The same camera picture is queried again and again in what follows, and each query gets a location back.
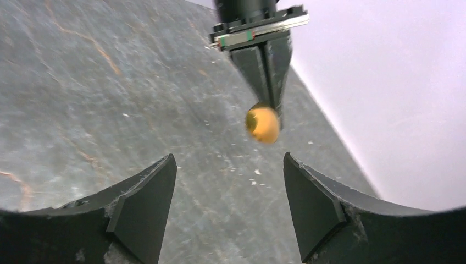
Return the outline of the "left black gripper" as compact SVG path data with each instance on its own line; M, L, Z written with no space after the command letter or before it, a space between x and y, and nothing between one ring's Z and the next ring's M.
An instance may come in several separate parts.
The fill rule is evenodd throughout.
M260 103L269 105L282 116L282 96L292 56L291 36L285 34L267 41L263 59L256 37L287 31L309 22L303 5L277 10L277 1L214 1L219 22L209 34L210 46L232 50L230 57Z

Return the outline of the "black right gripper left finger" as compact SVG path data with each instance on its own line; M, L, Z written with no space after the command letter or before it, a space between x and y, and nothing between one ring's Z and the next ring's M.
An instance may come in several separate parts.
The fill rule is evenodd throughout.
M176 174L168 154L59 208L1 210L1 263L157 263Z

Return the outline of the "gold spoon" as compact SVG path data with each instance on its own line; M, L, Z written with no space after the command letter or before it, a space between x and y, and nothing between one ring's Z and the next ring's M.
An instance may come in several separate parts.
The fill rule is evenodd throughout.
M251 137L264 144L274 144L280 134L280 120L276 110L264 103L256 103L247 112L246 129Z

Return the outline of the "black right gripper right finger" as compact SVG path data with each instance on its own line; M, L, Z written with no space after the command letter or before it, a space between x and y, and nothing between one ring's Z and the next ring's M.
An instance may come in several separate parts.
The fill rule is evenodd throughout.
M435 212L377 199L284 156L303 263L465 263L465 208Z

